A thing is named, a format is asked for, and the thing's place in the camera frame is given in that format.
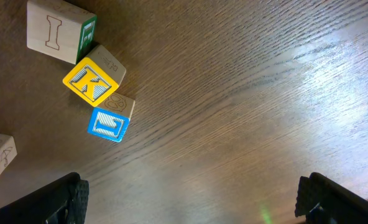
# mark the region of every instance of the yellow block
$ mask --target yellow block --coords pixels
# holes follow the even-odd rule
[[[85,57],[62,82],[91,106],[98,106],[119,85],[109,77],[92,59]]]

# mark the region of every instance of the blue block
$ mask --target blue block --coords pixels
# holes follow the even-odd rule
[[[95,108],[87,131],[108,140],[121,142],[130,119],[102,108]]]

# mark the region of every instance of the wooden surface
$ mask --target wooden surface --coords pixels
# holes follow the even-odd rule
[[[368,198],[368,1],[69,1],[127,68],[122,143],[86,133],[73,65],[26,47],[0,0],[0,207],[71,172],[87,223],[294,223],[301,175]]]

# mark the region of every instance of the wooden table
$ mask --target wooden table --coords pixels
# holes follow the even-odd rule
[[[0,0],[0,207],[71,172],[87,223],[295,223],[301,175],[368,198],[368,1],[69,1],[136,99],[122,143],[86,132],[72,64],[26,47]]]

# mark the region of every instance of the black object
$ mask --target black object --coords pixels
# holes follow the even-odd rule
[[[84,224],[89,182],[72,172],[0,208],[0,224]]]
[[[368,201],[314,172],[300,177],[295,215],[306,223],[368,223]]]

